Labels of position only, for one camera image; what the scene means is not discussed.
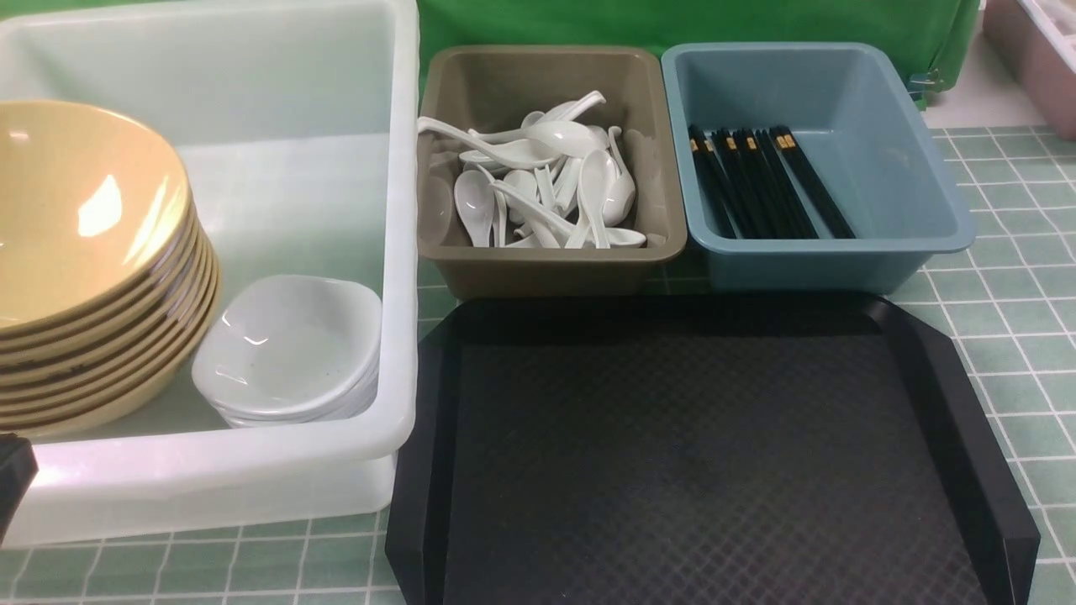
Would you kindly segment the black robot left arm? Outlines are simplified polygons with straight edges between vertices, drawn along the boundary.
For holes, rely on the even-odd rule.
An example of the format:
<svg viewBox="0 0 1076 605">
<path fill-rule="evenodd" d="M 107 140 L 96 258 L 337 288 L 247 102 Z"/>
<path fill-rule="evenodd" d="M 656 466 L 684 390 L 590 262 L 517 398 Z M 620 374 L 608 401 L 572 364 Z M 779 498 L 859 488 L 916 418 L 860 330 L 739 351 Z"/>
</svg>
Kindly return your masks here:
<svg viewBox="0 0 1076 605">
<path fill-rule="evenodd" d="M 15 434 L 1 435 L 1 543 L 39 469 L 32 444 Z"/>
</svg>

